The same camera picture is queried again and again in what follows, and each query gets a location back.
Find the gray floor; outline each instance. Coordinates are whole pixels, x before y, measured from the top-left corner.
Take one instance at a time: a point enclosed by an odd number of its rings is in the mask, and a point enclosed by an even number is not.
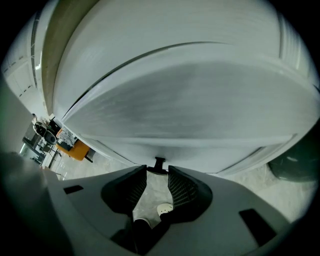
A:
[[[115,172],[130,166],[113,158],[105,158],[95,153],[93,163],[84,159],[75,160],[61,153],[52,165],[52,171],[61,174],[59,179],[70,180]],[[312,200],[317,182],[296,183],[275,178],[265,164],[247,172],[240,172],[224,177],[237,182],[256,193],[270,205],[278,209],[290,222],[300,218]],[[147,218],[154,227],[160,218],[157,206],[172,203],[168,189],[168,176],[155,175],[147,172],[147,187],[133,211],[133,217]]]

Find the orange stool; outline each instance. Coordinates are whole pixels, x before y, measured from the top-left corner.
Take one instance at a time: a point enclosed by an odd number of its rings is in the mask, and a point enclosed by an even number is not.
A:
[[[77,159],[79,161],[82,161],[87,153],[90,150],[90,147],[87,146],[86,144],[84,144],[81,140],[78,139],[78,141],[74,144],[74,146],[67,151],[66,149],[64,149],[63,147],[59,146],[58,144],[56,144],[56,147],[58,150],[66,153],[68,156]]]

